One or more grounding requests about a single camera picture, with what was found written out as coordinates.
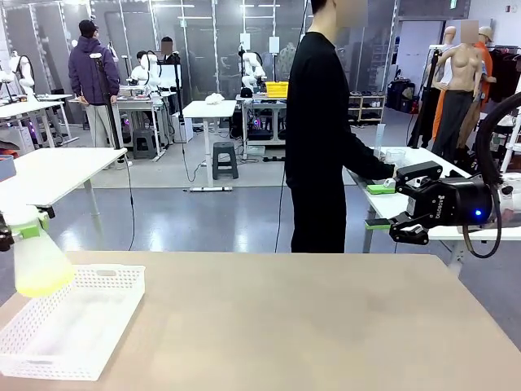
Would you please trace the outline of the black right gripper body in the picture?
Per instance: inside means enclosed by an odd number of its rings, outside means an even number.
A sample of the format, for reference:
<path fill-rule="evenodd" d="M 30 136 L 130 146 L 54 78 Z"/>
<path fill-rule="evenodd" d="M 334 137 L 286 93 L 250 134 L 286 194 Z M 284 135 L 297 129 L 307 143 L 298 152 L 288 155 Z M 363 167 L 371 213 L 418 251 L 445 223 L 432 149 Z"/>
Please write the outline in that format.
<path fill-rule="evenodd" d="M 492 194 L 480 175 L 430 179 L 406 186 L 406 195 L 414 200 L 409 215 L 423 227 L 479 226 L 492 215 Z"/>

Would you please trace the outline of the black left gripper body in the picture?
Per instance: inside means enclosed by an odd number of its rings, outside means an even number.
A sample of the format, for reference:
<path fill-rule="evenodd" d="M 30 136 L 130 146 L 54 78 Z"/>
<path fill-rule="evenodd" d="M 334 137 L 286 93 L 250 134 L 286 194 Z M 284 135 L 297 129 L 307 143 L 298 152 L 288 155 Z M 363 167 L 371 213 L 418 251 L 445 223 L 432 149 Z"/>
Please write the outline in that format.
<path fill-rule="evenodd" d="M 3 214 L 0 213 L 0 251 L 9 251 L 14 242 L 11 228 L 7 225 Z"/>

